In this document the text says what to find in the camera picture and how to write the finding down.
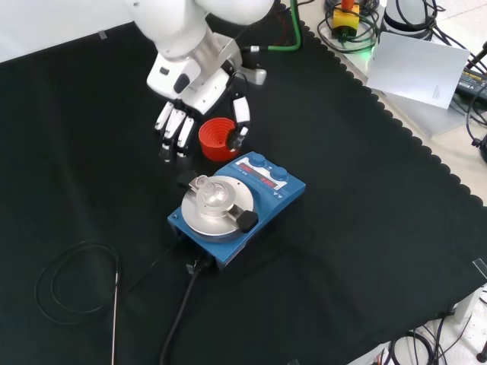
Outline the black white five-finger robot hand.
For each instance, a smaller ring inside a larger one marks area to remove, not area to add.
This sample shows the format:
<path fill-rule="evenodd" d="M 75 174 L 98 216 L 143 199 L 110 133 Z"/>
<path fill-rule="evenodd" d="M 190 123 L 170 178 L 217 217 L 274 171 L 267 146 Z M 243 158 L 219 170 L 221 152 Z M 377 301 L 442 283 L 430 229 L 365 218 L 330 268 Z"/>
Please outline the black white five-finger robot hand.
<path fill-rule="evenodd" d="M 171 62 L 157 55 L 147 85 L 167 101 L 154 125 L 164 162 L 188 157 L 195 140 L 209 160 L 237 154 L 250 129 L 250 108 L 233 89 L 236 73 L 227 60 L 205 79 L 194 59 Z"/>

